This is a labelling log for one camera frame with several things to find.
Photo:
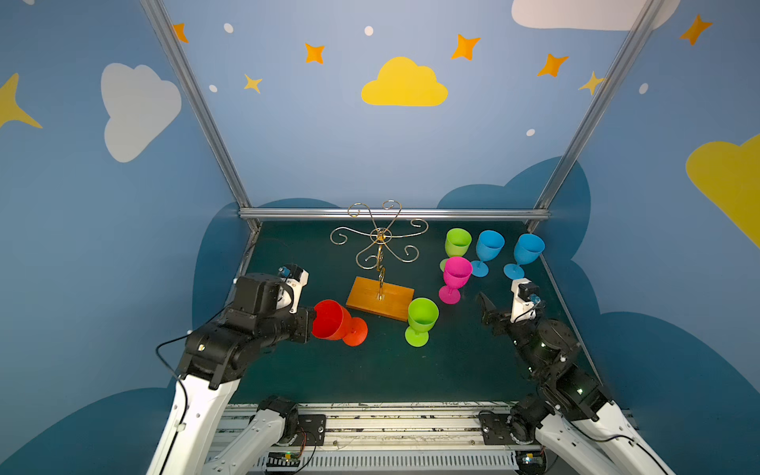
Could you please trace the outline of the red wine glass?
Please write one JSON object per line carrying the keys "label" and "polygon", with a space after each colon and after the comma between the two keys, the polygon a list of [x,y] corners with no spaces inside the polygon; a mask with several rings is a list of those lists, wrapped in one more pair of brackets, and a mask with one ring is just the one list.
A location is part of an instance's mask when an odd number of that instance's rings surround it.
{"label": "red wine glass", "polygon": [[353,317],[334,300],[324,300],[315,306],[316,318],[312,335],[320,340],[341,340],[347,346],[360,346],[368,336],[368,326],[362,318]]}

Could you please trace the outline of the pink wine glass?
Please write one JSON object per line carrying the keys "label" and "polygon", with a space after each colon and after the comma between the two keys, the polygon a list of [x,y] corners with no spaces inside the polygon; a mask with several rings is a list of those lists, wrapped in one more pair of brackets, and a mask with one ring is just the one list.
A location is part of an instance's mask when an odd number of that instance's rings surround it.
{"label": "pink wine glass", "polygon": [[464,257],[451,257],[445,263],[443,280],[445,286],[439,289],[439,299],[447,305],[455,305],[461,300],[460,289],[468,282],[473,268],[471,262]]}

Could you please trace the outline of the blue wine glass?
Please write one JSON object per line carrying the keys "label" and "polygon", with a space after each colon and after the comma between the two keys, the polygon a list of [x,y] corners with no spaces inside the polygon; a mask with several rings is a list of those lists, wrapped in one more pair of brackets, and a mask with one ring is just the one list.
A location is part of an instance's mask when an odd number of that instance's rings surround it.
{"label": "blue wine glass", "polygon": [[524,278],[524,266],[536,261],[545,250],[545,242],[534,234],[521,235],[514,248],[515,263],[506,264],[504,273],[508,279]]}
{"label": "blue wine glass", "polygon": [[489,267],[487,263],[495,259],[502,251],[506,243],[505,238],[493,230],[483,231],[476,243],[477,259],[471,262],[472,275],[483,278],[488,275]]}

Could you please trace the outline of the green wine glass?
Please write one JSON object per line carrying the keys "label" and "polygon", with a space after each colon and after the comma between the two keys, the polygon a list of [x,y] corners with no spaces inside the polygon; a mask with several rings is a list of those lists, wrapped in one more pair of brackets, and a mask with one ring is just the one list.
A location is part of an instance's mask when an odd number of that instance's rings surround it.
{"label": "green wine glass", "polygon": [[439,318],[437,304],[428,298],[414,299],[408,307],[408,325],[405,339],[410,346],[421,348],[429,341],[429,331]]}
{"label": "green wine glass", "polygon": [[464,257],[469,250],[471,243],[472,235],[470,235],[465,229],[450,229],[445,237],[445,253],[447,258],[444,258],[439,263],[439,269],[444,271],[445,265],[451,257]]}

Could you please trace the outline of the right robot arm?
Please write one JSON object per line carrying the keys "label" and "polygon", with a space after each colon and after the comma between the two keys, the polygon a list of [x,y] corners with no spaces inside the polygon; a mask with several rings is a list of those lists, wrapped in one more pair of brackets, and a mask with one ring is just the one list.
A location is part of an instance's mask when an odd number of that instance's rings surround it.
{"label": "right robot arm", "polygon": [[478,294],[482,322],[508,336],[536,384],[510,411],[509,435],[519,445],[539,443],[579,474],[672,474],[631,425],[602,383],[576,363],[581,344],[564,323],[542,316],[542,301],[500,311]]}

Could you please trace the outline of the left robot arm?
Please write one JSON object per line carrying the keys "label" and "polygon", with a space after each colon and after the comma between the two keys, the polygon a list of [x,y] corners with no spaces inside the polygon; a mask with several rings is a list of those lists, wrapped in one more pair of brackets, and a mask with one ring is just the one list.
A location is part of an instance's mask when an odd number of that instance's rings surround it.
{"label": "left robot arm", "polygon": [[247,474],[275,445],[294,441],[296,403],[270,396],[231,443],[216,456],[209,453],[241,378],[263,350],[279,342],[308,342],[316,318],[314,309],[300,304],[308,280],[308,272],[295,264],[275,275],[243,275],[233,301],[186,336],[171,372],[176,379],[172,409],[148,473]]}

